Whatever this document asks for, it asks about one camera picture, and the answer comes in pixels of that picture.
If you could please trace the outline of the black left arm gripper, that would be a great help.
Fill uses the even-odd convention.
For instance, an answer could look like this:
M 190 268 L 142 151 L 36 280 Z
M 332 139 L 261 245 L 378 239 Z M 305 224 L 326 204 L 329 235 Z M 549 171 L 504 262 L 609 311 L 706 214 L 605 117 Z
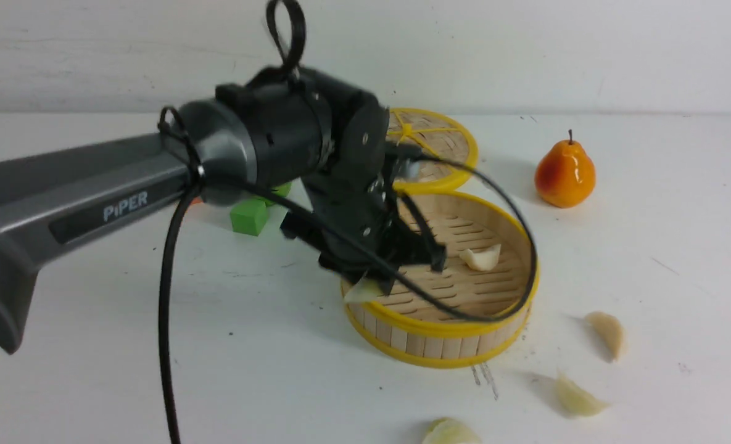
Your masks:
M 419 214 L 412 199 L 394 191 L 393 182 L 405 175 L 404 166 L 382 166 L 374 173 L 344 168 L 342 177 L 306 166 L 282 166 L 281 182 L 301 179 L 312 205 L 310 216 L 293 210 L 281 222 L 286 239 L 298 239 L 317 250 L 318 264 L 333 271 L 348 284 L 363 276 L 379 282 L 384 296 L 392 292 L 396 275 L 405 265 L 429 265 L 434 273 L 446 267 L 447 248 L 431 240 L 431 232 L 421 222 L 421 232 L 410 229 L 399 216 L 402 199 L 414 216 Z M 334 228 L 356 241 L 390 265 L 377 266 L 361 250 L 329 231 Z

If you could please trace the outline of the grey Piper robot arm left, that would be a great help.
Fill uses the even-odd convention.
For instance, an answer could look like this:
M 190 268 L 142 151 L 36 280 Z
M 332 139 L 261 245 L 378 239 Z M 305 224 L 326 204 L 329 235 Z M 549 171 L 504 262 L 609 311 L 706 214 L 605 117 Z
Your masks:
M 0 347 L 21 343 L 41 269 L 180 199 L 229 206 L 255 186 L 300 179 L 311 216 L 289 210 L 287 239 L 320 254 L 323 269 L 392 289 L 395 271 L 440 272 L 446 248 L 397 177 L 418 149 L 387 141 L 388 110 L 373 93 L 313 68 L 264 68 L 249 84 L 160 113 L 157 132 L 0 162 Z

